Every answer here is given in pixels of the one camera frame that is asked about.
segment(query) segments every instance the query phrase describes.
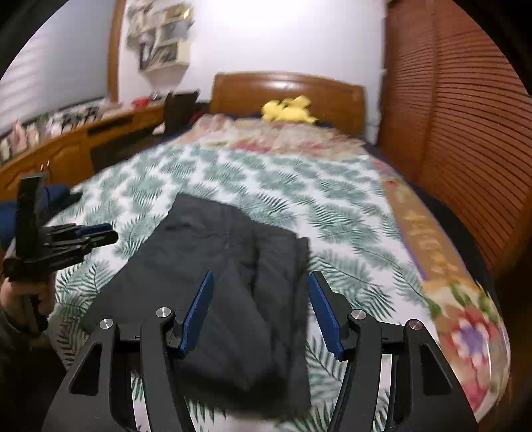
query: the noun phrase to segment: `window blind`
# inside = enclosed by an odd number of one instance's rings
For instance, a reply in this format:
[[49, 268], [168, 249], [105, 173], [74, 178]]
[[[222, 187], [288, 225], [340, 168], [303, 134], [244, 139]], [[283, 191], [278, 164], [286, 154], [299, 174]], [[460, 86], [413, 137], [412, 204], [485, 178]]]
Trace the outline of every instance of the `window blind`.
[[0, 134], [58, 108], [107, 95], [115, 0], [69, 0], [30, 38], [0, 80]]

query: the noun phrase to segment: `human hand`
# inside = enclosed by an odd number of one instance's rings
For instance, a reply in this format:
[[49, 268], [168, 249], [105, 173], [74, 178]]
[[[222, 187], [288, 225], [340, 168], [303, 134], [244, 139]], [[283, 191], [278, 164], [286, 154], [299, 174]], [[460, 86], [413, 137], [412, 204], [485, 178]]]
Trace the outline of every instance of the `human hand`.
[[22, 296], [25, 295], [39, 296], [38, 310], [41, 315], [52, 313], [55, 304], [55, 273], [49, 275], [46, 282], [4, 280], [0, 288], [0, 306], [21, 327], [28, 325], [22, 304]]

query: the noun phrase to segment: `bed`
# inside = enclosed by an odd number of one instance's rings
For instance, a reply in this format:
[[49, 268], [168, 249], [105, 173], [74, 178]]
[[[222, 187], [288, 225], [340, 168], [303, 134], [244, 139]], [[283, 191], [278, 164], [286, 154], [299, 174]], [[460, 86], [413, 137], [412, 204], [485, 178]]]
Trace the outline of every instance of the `bed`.
[[[320, 122], [248, 118], [271, 100], [304, 94]], [[310, 239], [310, 267], [353, 306], [381, 321], [422, 320], [439, 340], [480, 420], [504, 392], [510, 347], [489, 293], [469, 274], [419, 197], [363, 135], [363, 87], [291, 73], [218, 74], [211, 115], [191, 130], [78, 185], [81, 201], [50, 224], [110, 222], [120, 240], [57, 274], [48, 335], [68, 367], [87, 339], [79, 320], [92, 300], [165, 217], [177, 193], [233, 204], [251, 218]], [[240, 419], [200, 402], [196, 430], [326, 429], [345, 367], [327, 352], [312, 308], [306, 346], [312, 409], [286, 422]], [[374, 430], [382, 430], [390, 359], [383, 361]], [[132, 377], [139, 430], [148, 430], [142, 383]]]

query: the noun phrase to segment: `headboard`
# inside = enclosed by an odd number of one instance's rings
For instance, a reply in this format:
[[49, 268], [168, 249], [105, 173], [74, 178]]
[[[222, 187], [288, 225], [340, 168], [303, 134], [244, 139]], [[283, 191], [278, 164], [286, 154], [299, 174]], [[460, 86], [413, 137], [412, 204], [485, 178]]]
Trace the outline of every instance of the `headboard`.
[[211, 112], [246, 116], [261, 112], [271, 100], [304, 95], [320, 122], [345, 134], [363, 135], [364, 87], [312, 75], [289, 72], [219, 73], [214, 78]]

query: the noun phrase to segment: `person's arm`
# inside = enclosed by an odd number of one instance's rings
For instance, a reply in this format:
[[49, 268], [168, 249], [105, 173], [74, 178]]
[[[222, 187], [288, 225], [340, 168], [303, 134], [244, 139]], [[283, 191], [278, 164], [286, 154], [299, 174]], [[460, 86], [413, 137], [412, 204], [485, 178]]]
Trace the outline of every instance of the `person's arm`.
[[39, 313], [48, 315], [54, 308], [55, 274], [48, 282], [9, 282], [4, 279], [0, 288], [0, 394], [16, 385], [17, 364], [29, 351], [34, 338], [27, 331], [28, 319], [22, 307], [22, 296], [39, 296]]

